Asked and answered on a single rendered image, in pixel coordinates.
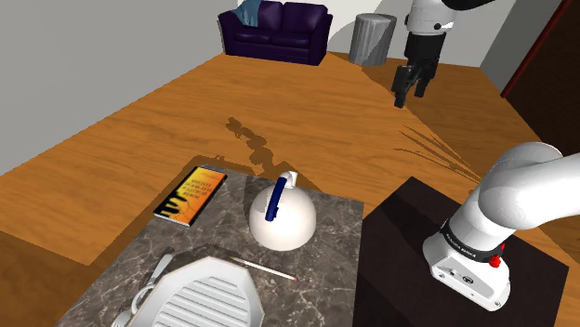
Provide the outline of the grey cylindrical stool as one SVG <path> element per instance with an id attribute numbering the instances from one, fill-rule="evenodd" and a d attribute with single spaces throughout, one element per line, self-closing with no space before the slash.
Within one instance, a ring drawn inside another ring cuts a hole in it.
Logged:
<path id="1" fill-rule="evenodd" d="M 388 14 L 362 13 L 356 16 L 349 61 L 361 66 L 384 65 L 397 18 Z"/>

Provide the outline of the dark wooden door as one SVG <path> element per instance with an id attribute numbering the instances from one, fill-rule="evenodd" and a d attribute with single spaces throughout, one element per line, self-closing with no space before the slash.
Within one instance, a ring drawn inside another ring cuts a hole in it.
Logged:
<path id="1" fill-rule="evenodd" d="M 563 155 L 580 152 L 580 0 L 562 0 L 507 101 L 543 142 Z"/>

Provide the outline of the dark purple sofa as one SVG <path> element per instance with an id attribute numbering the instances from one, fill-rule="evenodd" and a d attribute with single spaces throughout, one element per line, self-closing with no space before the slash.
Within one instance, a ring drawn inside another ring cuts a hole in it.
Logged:
<path id="1" fill-rule="evenodd" d="M 324 5 L 260 0 L 253 26 L 230 10 L 218 15 L 225 53 L 312 66 L 326 55 L 333 15 Z"/>

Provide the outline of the marble table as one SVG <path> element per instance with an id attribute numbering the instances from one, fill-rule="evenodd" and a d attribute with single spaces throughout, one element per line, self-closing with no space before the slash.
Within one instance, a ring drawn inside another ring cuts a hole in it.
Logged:
<path id="1" fill-rule="evenodd" d="M 316 212 L 313 237 L 302 247 L 275 252 L 248 227 L 255 197 L 273 180 L 228 171 L 227 179 L 191 227 L 152 218 L 54 327 L 111 327 L 165 254 L 174 270 L 211 255 L 231 256 L 297 277 L 247 268 L 265 316 L 262 327 L 351 327 L 363 223 L 363 204 L 309 191 Z"/>

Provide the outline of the blue cloth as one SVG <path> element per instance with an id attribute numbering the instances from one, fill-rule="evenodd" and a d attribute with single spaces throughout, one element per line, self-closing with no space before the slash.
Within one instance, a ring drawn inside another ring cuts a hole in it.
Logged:
<path id="1" fill-rule="evenodd" d="M 258 26 L 258 11 L 262 0 L 244 0 L 236 9 L 235 14 L 244 26 Z"/>

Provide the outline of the white pencil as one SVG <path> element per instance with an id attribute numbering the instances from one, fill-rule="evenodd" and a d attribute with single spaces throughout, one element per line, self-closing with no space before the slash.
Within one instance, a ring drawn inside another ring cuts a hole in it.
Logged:
<path id="1" fill-rule="evenodd" d="M 233 260 L 233 261 L 235 261 L 235 262 L 238 262 L 238 263 L 241 263 L 243 265 L 246 265 L 248 267 L 251 267 L 251 268 L 257 268 L 257 269 L 260 269 L 260 270 L 269 272 L 271 274 L 274 274 L 274 275 L 277 275 L 277 276 L 286 278 L 286 279 L 291 280 L 291 281 L 297 281 L 297 277 L 292 276 L 292 275 L 289 275 L 289 274 L 286 274 L 286 273 L 283 273 L 283 272 L 278 271 L 278 270 L 273 269 L 273 268 L 267 268 L 267 267 L 264 267 L 264 266 L 260 266 L 259 264 L 256 264 L 256 263 L 253 263 L 253 262 L 250 262 L 250 261 L 247 261 L 247 260 L 243 260 L 241 258 L 234 257 L 234 256 L 231 256 L 230 259 Z"/>

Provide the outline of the orange and black book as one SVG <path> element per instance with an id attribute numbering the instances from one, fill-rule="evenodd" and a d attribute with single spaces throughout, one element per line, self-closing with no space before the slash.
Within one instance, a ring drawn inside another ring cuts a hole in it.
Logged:
<path id="1" fill-rule="evenodd" d="M 155 208 L 153 215 L 191 227 L 226 179 L 224 172 L 195 166 Z"/>

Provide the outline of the white ribbed octagonal plate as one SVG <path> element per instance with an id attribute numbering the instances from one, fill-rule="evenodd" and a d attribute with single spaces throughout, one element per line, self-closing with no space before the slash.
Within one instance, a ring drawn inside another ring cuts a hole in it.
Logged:
<path id="1" fill-rule="evenodd" d="M 139 291 L 126 327 L 261 327 L 264 310 L 246 268 L 207 256 Z"/>

